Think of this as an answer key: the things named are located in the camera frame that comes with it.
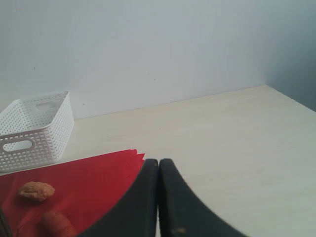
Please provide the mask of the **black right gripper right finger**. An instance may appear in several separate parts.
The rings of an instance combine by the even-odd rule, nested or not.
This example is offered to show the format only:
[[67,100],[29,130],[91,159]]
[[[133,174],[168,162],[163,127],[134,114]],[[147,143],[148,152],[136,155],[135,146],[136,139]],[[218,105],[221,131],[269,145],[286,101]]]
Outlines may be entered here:
[[162,237],[244,237],[212,212],[185,182],[173,160],[159,162],[158,214]]

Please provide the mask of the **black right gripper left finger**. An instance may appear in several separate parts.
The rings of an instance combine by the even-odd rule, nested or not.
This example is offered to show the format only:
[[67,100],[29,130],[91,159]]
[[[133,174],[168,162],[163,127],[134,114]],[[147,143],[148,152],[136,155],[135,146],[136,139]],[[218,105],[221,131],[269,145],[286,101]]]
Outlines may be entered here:
[[100,220],[80,237],[154,237],[157,225],[158,161],[147,159],[135,181]]

